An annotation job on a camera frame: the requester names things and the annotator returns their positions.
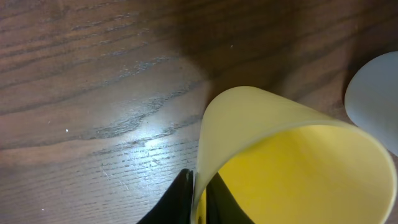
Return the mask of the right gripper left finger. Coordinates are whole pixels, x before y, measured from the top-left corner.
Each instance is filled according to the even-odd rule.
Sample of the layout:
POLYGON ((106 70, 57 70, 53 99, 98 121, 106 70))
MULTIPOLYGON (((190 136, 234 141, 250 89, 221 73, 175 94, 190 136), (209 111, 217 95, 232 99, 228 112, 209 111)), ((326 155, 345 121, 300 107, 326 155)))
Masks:
POLYGON ((156 205, 137 224, 190 224, 193 171, 182 169, 156 205))

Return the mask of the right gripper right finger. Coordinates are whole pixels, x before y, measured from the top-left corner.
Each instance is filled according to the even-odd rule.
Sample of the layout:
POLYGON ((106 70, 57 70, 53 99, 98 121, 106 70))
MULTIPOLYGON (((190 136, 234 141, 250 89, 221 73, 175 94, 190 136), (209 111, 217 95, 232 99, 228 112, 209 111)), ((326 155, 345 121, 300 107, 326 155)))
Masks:
POLYGON ((207 224, 254 224, 216 173, 206 186, 207 224))

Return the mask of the yellow cup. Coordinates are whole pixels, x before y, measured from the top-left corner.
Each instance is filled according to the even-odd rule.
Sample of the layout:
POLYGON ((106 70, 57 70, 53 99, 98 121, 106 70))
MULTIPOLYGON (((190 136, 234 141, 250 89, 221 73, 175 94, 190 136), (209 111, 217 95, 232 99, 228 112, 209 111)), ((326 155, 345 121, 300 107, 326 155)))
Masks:
POLYGON ((215 175, 255 223, 384 223, 397 195, 394 162, 376 138, 251 86, 205 110, 192 223, 206 222, 215 175))

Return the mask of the grey cup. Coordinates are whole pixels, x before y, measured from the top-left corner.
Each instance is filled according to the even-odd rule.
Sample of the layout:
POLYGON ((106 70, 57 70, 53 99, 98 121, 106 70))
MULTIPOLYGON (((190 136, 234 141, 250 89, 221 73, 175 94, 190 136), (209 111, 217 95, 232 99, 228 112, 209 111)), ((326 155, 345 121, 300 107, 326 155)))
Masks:
POLYGON ((361 67, 345 92, 352 122, 397 155, 397 52, 380 55, 361 67))

